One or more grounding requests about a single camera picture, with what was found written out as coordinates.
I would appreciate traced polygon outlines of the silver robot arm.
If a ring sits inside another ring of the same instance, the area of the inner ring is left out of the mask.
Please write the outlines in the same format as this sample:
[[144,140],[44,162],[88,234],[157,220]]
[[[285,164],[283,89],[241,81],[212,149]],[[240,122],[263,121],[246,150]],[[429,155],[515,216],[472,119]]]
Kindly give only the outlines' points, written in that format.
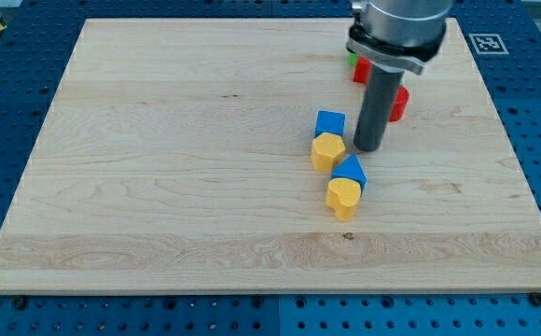
[[451,0],[358,0],[346,49],[389,72],[419,75],[447,30]]

